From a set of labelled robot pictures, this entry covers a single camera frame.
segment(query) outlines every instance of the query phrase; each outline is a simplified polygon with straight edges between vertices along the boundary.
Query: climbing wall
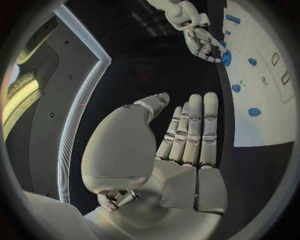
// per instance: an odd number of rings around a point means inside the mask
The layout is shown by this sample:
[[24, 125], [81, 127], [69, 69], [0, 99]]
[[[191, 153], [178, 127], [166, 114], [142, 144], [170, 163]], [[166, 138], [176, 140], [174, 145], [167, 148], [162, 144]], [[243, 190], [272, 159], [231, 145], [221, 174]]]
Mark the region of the climbing wall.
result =
[[259, 20], [238, 3], [224, 8], [224, 42], [232, 62], [235, 147], [269, 146], [295, 140], [293, 79], [281, 50]]

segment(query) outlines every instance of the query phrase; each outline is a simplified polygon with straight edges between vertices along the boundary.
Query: robotic hand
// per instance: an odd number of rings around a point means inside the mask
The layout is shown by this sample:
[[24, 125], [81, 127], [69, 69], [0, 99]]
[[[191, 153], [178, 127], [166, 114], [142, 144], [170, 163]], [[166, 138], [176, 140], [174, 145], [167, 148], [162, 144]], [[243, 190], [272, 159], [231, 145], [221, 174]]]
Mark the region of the robotic hand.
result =
[[[206, 13], [198, 13], [195, 6], [187, 1], [171, 0], [147, 0], [158, 10], [165, 11], [165, 17], [169, 23], [178, 31], [183, 31], [185, 42], [190, 52], [208, 62], [223, 63], [229, 66], [231, 63], [231, 52], [220, 44], [203, 27], [210, 25], [210, 20]], [[221, 58], [209, 56], [212, 47], [216, 47]]]
[[114, 211], [135, 199], [148, 203], [145, 196], [156, 196], [155, 204], [163, 208], [224, 214], [227, 192], [214, 168], [218, 97], [213, 92], [204, 96], [204, 119], [200, 95], [177, 107], [156, 152], [148, 124], [169, 101], [161, 93], [124, 105], [92, 134], [83, 154], [82, 179], [104, 209]]

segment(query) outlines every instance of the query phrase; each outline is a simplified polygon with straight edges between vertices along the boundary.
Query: humanoid robot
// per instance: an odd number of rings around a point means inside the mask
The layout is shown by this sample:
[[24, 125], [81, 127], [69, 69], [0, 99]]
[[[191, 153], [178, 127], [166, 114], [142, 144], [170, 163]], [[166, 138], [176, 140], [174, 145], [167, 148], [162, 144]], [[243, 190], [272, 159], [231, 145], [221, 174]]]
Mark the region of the humanoid robot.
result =
[[[148, 0], [184, 32], [192, 53], [210, 62], [211, 46], [228, 52], [200, 26], [209, 24], [188, 1]], [[95, 129], [83, 154], [85, 186], [100, 207], [85, 216], [99, 237], [111, 239], [206, 239], [227, 208], [227, 191], [216, 166], [218, 97], [190, 96], [178, 106], [160, 147], [149, 123], [169, 104], [160, 93], [124, 105]], [[152, 234], [145, 236], [145, 230]]]

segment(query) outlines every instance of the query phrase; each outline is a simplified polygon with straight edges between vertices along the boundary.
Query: climbing hold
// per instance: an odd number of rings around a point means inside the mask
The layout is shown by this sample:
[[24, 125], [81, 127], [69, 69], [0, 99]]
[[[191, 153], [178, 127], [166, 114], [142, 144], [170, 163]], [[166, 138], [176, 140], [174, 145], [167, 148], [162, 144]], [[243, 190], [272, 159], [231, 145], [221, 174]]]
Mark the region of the climbing hold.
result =
[[224, 47], [224, 48], [226, 48], [226, 42], [224, 42], [224, 41], [220, 41], [220, 44]]
[[258, 64], [258, 61], [256, 61], [254, 58], [248, 58], [248, 61], [251, 65], [256, 66]]
[[229, 21], [233, 21], [236, 24], [241, 23], [241, 19], [239, 19], [238, 17], [232, 16], [232, 15], [229, 15], [229, 14], [226, 14], [226, 19], [229, 20]]
[[258, 108], [250, 108], [248, 110], [248, 114], [251, 116], [251, 117], [256, 117], [258, 115], [261, 115], [262, 114], [262, 111], [259, 110]]
[[222, 55], [222, 63], [223, 66], [228, 67], [231, 63], [231, 52], [229, 50], [227, 50], [227, 52], [224, 52]]
[[239, 93], [241, 91], [241, 86], [239, 84], [232, 85], [232, 90]]

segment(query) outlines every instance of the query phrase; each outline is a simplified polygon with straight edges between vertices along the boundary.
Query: blue climbing hold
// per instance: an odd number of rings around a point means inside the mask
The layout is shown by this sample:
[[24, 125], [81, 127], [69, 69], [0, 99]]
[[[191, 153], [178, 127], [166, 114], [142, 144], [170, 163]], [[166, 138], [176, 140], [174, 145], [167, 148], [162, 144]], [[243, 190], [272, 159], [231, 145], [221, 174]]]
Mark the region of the blue climbing hold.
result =
[[239, 93], [241, 91], [241, 86], [239, 84], [232, 85], [232, 90]]
[[253, 66], [256, 66], [258, 64], [258, 61], [256, 61], [254, 58], [251, 58], [251, 57], [248, 59], [248, 61]]
[[222, 55], [223, 66], [228, 67], [231, 63], [231, 59], [232, 59], [231, 52], [229, 50], [227, 50], [227, 52], [224, 52]]
[[258, 108], [250, 108], [248, 110], [248, 114], [251, 116], [251, 117], [256, 117], [258, 115], [261, 115], [262, 114], [262, 111], [259, 110]]
[[226, 14], [225, 17], [226, 17], [227, 20], [233, 21], [236, 24], [240, 24], [241, 23], [241, 19], [239, 19], [238, 17], [232, 16], [232, 15], [229, 15], [229, 14]]
[[220, 44], [224, 47], [224, 48], [226, 48], [226, 42], [224, 42], [224, 41], [220, 41]]

